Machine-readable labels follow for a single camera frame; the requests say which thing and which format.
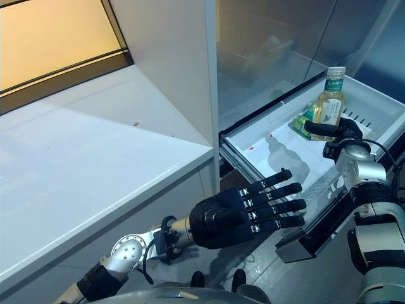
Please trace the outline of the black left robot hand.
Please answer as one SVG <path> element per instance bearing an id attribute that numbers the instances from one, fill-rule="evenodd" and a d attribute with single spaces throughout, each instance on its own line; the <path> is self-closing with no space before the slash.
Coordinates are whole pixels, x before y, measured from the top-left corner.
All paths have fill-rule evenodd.
<path id="1" fill-rule="evenodd" d="M 222 191 L 198 203 L 189 214 L 193 243 L 207 249 L 221 249 L 289 227 L 304 225 L 302 215 L 287 215 L 306 208 L 303 199 L 275 204 L 274 201 L 302 191 L 298 182 L 271 190 L 292 177 L 290 170 L 278 173 L 246 187 Z"/>

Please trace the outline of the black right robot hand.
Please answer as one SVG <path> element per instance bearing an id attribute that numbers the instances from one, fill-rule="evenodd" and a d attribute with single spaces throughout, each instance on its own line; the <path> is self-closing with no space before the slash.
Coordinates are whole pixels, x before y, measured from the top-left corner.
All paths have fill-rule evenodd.
<path id="1" fill-rule="evenodd" d="M 354 120 L 341 118 L 338 125 L 315 123 L 307 120 L 304 129 L 317 141 L 334 141 L 343 139 L 361 139 L 362 131 Z"/>

